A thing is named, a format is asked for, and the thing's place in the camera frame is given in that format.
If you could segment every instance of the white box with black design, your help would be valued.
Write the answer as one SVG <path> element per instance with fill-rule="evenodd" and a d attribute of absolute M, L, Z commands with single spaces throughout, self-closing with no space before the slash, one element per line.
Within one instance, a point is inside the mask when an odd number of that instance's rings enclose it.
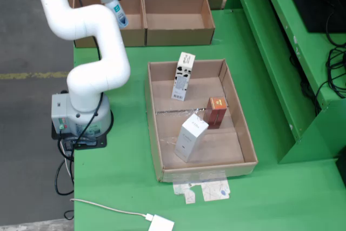
<path fill-rule="evenodd" d="M 172 98 L 184 101 L 188 89 L 192 67 L 194 66 L 195 55 L 182 52 L 175 72 Z"/>

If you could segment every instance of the yellow floor line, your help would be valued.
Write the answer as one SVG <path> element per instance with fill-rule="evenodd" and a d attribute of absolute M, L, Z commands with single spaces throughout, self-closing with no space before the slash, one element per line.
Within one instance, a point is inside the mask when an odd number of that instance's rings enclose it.
<path fill-rule="evenodd" d="M 69 71 L 7 73 L 7 74 L 0 74 L 0 80 L 24 80 L 26 78 L 66 78 L 68 73 Z"/>

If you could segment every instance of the green shelf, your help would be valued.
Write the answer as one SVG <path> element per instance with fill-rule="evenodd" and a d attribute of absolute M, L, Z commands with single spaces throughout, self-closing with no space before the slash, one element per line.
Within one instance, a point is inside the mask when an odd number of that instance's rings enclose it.
<path fill-rule="evenodd" d="M 157 214 L 175 221 L 174 230 L 181 231 L 220 227 L 236 231 L 342 230 L 346 190 L 334 161 L 278 164 L 294 138 L 244 11 L 220 10 L 212 15 L 216 26 L 212 45 L 127 48 L 129 82 L 107 91 L 114 114 L 108 145 L 76 151 L 75 198 Z M 172 183 L 159 183 L 155 177 L 145 113 L 147 65 L 176 61 L 182 51 L 195 54 L 198 60 L 225 58 L 244 110 L 259 163 L 250 175 L 229 179 L 230 199 L 206 202 L 201 188 L 193 187 L 196 203 L 185 204 L 184 196 L 175 195 Z M 75 65 L 96 61 L 97 51 L 75 48 L 74 58 Z M 306 151 L 304 159 L 309 160 L 314 150 Z M 143 217 L 78 202 L 71 203 L 73 207 L 75 231 L 149 229 L 150 223 Z"/>
<path fill-rule="evenodd" d="M 328 53 L 333 46 L 329 43 L 325 34 L 310 33 L 306 30 L 303 20 L 294 4 L 293 0 L 271 0 L 275 10 L 284 26 L 289 40 L 296 50 L 297 57 L 303 70 L 310 82 L 313 91 L 316 93 L 318 88 L 327 80 L 325 62 Z M 346 34 L 331 34 L 336 42 L 345 42 Z M 335 71 L 335 76 L 343 73 Z M 345 86 L 346 77 L 335 80 L 340 86 Z M 326 108 L 333 100 L 340 98 L 325 84 L 318 95 L 318 102 L 322 108 Z"/>
<path fill-rule="evenodd" d="M 290 51 L 269 0 L 240 0 L 295 140 L 315 118 L 314 105 L 301 91 Z"/>

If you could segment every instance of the white product box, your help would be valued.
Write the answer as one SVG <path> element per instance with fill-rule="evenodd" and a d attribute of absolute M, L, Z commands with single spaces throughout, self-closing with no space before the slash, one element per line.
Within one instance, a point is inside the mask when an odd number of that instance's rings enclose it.
<path fill-rule="evenodd" d="M 185 100 L 194 61 L 195 55 L 186 52 L 180 54 L 172 91 L 173 99 L 181 101 Z"/>
<path fill-rule="evenodd" d="M 202 140 L 208 124 L 199 116 L 193 114 L 182 125 L 177 143 L 175 154 L 184 162 L 188 162 L 190 155 Z"/>

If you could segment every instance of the paper label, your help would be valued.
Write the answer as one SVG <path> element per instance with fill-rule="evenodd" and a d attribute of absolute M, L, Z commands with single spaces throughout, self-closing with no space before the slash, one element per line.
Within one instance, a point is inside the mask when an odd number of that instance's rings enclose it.
<path fill-rule="evenodd" d="M 176 89 L 185 89 L 187 78 L 183 76 L 177 76 L 177 83 L 175 84 Z"/>

